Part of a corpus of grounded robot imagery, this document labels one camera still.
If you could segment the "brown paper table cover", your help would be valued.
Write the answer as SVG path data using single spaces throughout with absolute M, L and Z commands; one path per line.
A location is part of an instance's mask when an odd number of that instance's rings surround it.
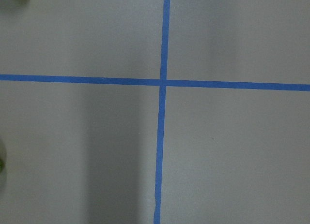
M 307 224 L 310 0 L 0 0 L 3 224 Z

